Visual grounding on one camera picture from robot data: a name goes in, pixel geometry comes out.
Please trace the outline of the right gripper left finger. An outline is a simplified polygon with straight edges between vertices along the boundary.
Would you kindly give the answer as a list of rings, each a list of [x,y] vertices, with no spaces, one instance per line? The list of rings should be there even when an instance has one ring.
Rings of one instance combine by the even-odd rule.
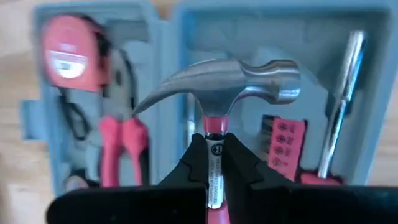
[[[50,224],[206,223],[208,153],[201,134],[159,184],[74,190],[55,199],[46,212]]]

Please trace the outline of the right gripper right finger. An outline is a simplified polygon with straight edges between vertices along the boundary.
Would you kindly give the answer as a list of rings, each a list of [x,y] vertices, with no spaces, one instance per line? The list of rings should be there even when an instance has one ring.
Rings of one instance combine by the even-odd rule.
[[[397,223],[397,188],[298,184],[231,133],[222,170],[231,223]]]

